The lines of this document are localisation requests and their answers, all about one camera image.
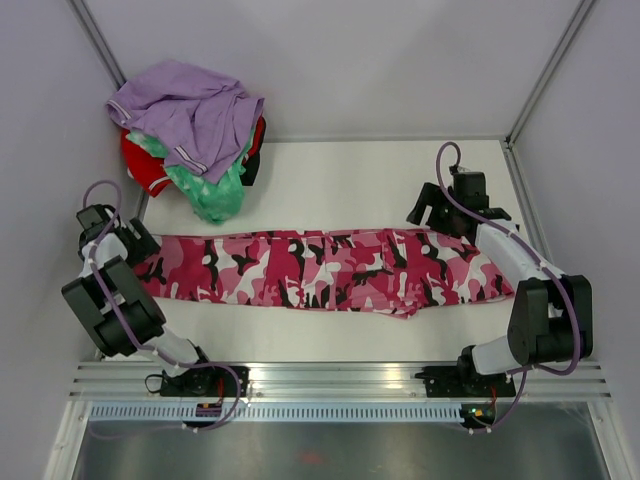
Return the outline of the pink camouflage trousers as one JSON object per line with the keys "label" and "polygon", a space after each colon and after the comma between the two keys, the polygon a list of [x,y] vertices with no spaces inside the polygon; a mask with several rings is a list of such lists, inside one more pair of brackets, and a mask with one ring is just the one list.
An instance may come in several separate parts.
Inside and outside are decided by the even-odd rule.
{"label": "pink camouflage trousers", "polygon": [[134,272],[156,298],[377,313],[500,301],[514,290],[469,242],[426,229],[161,235]]}

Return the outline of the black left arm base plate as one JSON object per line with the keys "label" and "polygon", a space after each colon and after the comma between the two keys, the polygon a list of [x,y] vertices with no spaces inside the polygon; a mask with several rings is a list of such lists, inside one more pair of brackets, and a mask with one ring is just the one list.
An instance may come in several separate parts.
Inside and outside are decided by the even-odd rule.
{"label": "black left arm base plate", "polygon": [[149,375],[145,386],[150,393],[162,397],[245,397],[250,369],[244,366],[230,366],[229,369],[238,380],[225,369],[209,367],[191,369],[176,377],[169,377],[166,372]]}

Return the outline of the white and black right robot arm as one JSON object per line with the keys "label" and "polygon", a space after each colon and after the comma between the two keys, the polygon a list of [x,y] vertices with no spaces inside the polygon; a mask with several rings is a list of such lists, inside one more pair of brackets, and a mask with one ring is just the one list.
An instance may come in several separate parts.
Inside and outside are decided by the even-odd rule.
{"label": "white and black right robot arm", "polygon": [[468,240],[515,291],[506,334],[464,349],[458,359],[455,380],[464,394],[480,395],[497,374],[540,369],[567,376],[591,354],[589,280],[549,264],[504,209],[490,206],[483,173],[456,171],[449,187],[424,184],[407,219]]}

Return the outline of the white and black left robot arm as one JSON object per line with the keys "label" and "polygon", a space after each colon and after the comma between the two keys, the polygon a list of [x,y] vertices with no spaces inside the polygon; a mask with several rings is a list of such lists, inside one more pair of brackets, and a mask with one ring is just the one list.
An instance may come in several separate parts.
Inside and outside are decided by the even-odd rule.
{"label": "white and black left robot arm", "polygon": [[218,383],[216,370],[204,364],[199,347],[166,326],[134,272],[159,252],[154,237],[139,220],[122,220],[111,205],[86,206],[76,218],[83,268],[61,293],[96,347],[107,357],[142,355],[170,377],[183,375],[183,386],[193,395],[210,395]]}

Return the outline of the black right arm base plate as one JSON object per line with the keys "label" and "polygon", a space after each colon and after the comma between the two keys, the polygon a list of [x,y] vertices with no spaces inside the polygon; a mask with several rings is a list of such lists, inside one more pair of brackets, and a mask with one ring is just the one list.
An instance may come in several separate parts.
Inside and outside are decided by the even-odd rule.
{"label": "black right arm base plate", "polygon": [[428,398],[513,398],[516,389],[505,374],[479,375],[457,366],[425,366],[414,375]]}

